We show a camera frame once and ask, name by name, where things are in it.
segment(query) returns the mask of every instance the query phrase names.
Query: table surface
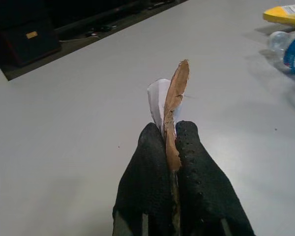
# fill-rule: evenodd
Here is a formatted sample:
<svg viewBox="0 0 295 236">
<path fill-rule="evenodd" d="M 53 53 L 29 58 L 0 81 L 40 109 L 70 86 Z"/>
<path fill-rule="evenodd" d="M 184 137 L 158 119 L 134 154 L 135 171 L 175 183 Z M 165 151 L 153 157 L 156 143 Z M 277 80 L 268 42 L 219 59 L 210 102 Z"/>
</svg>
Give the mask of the table surface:
<svg viewBox="0 0 295 236">
<path fill-rule="evenodd" d="M 269 60 L 275 0 L 189 0 L 0 87 L 0 236 L 111 235 L 147 87 L 182 59 L 194 121 L 256 235 L 295 236 L 295 76 Z"/>
</svg>

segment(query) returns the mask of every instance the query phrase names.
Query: blue bottle label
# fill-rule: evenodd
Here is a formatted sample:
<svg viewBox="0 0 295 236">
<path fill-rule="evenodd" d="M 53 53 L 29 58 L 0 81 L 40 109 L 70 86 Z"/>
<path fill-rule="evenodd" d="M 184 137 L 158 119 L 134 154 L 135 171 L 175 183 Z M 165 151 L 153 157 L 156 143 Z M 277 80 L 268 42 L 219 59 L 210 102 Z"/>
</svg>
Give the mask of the blue bottle label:
<svg viewBox="0 0 295 236">
<path fill-rule="evenodd" d="M 295 39 L 285 51 L 283 63 L 295 71 Z"/>
</svg>

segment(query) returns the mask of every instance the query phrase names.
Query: water bottle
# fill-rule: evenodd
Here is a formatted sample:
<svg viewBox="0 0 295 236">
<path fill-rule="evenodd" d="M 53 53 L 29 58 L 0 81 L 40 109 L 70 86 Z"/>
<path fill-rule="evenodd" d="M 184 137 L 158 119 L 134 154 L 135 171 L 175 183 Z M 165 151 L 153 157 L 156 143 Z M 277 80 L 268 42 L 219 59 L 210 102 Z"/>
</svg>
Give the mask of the water bottle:
<svg viewBox="0 0 295 236">
<path fill-rule="evenodd" d="M 272 33 L 268 39 L 268 48 L 274 51 L 286 66 L 295 71 L 295 31 Z"/>
</svg>

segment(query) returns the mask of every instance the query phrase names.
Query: textured glove fabric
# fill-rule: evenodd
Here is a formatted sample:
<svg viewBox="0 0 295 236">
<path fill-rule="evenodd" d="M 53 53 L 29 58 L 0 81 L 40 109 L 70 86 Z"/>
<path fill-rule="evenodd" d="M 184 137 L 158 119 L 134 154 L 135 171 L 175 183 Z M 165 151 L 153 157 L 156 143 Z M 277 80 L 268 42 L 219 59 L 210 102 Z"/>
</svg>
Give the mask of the textured glove fabric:
<svg viewBox="0 0 295 236">
<path fill-rule="evenodd" d="M 197 126 L 181 121 L 176 130 L 182 235 L 224 235 L 221 219 L 226 219 L 232 236 L 254 236 L 230 181 L 201 144 Z"/>
<path fill-rule="evenodd" d="M 165 143 L 157 126 L 149 123 L 141 132 L 138 147 L 118 187 L 116 213 L 134 236 L 141 236 L 142 214 L 148 215 L 150 236 L 170 236 L 172 197 Z"/>
</svg>

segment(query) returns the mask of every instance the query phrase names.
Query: dark floor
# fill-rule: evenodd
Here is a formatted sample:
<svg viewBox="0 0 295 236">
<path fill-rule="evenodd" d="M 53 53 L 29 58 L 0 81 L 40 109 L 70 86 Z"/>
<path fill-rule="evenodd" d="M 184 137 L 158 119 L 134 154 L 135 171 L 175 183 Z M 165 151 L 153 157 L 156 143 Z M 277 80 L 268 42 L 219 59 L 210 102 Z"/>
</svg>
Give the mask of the dark floor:
<svg viewBox="0 0 295 236">
<path fill-rule="evenodd" d="M 50 56 L 47 56 L 45 58 L 42 58 L 36 62 L 33 62 L 29 65 L 24 66 L 24 67 L 2 66 L 1 69 L 3 70 L 7 79 L 12 80 L 16 77 L 26 74 L 36 68 L 39 68 L 45 64 L 48 64 L 58 58 L 61 58 L 67 54 L 70 54 L 82 47 L 85 47 L 93 42 L 103 39 L 113 33 L 116 33 L 124 28 L 134 25 L 140 21 L 143 21 L 151 16 L 154 16 L 162 11 L 165 11 L 165 10 L 167 10 L 173 6 L 176 6 L 182 2 L 185 2 L 185 1 L 187 1 L 187 0 L 176 0 L 175 2 L 172 2 L 167 5 L 163 5 L 158 8 L 154 8 L 151 10 L 143 10 L 143 11 L 136 13 L 136 14 L 124 16 L 118 20 L 105 22 L 105 24 L 107 24 L 107 25 L 116 26 L 116 27 L 113 28 L 113 30 L 111 30 L 109 32 L 98 32 L 97 33 L 98 37 L 85 37 L 84 34 L 80 34 L 80 35 L 75 36 L 74 40 L 72 40 L 72 38 L 68 39 L 68 40 L 64 40 L 61 42 L 61 46 L 62 46 L 61 51 L 59 51 L 55 54 L 52 54 Z"/>
</svg>

